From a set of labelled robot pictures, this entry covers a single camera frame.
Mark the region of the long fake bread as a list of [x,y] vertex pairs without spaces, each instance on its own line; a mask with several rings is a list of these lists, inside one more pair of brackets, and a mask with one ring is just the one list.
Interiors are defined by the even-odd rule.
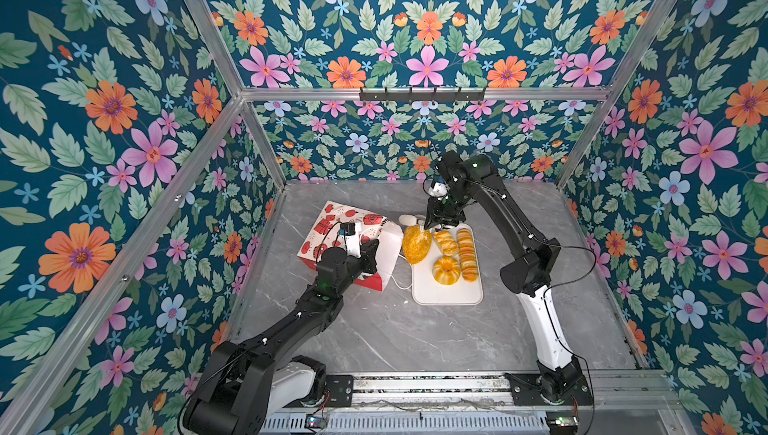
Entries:
[[461,228],[456,233],[456,240],[461,276],[467,282],[476,282],[479,279],[479,269],[472,232],[468,228]]

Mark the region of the red white paper bag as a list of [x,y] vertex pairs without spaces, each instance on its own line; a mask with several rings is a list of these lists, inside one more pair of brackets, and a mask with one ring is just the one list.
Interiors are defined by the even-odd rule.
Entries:
[[378,241],[375,253],[376,270],[364,272],[355,284],[383,292],[392,278],[403,240],[403,229],[389,218],[357,207],[327,201],[301,243],[297,257],[314,270],[322,253],[329,248],[342,248],[351,255],[361,256],[364,244]]

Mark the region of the yellow oval fake bread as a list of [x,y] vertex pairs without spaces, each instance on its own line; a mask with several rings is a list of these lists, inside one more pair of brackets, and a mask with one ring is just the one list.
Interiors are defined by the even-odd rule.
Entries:
[[412,225],[404,232],[402,250],[406,261],[411,265],[421,263],[432,246],[432,233],[421,225]]

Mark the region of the round bundt fake bread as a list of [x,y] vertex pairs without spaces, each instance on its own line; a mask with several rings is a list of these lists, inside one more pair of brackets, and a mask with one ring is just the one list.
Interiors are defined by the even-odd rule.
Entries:
[[450,256],[441,256],[432,267],[432,276],[436,283],[442,286],[456,284],[461,278],[459,261]]

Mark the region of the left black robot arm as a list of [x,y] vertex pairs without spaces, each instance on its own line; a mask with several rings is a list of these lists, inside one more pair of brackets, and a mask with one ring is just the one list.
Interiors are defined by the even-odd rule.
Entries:
[[360,275],[377,271],[378,247],[377,240],[370,240],[358,255],[341,247],[327,249],[315,280],[288,315],[250,339],[219,344],[177,417],[177,429],[257,434],[275,411],[311,394],[321,397],[325,366],[294,352],[336,320],[344,292]]

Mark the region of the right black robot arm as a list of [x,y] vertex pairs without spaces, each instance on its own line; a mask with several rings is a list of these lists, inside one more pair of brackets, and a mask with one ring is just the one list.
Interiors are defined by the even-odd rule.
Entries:
[[477,203],[490,217],[509,248],[512,260],[500,269],[503,285],[523,306],[534,336],[541,397],[560,404],[586,382],[577,355],[570,349],[552,297],[551,271],[561,250],[527,218],[486,155],[462,158],[454,151],[432,162],[436,176],[425,189],[426,216],[415,226],[435,234],[458,228],[465,208]]

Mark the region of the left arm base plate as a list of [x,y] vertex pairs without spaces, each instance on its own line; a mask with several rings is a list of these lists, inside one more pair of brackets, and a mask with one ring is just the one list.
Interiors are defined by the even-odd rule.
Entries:
[[321,388],[312,387],[302,399],[295,399],[284,406],[288,408],[348,408],[352,406],[355,378],[353,375],[327,375]]

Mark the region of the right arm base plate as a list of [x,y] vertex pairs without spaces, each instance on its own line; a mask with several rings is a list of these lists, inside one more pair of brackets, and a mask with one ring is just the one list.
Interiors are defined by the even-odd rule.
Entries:
[[594,403],[592,388],[584,376],[560,395],[550,397],[545,395],[545,387],[538,373],[504,372],[503,377],[509,383],[510,395],[516,406],[587,407]]

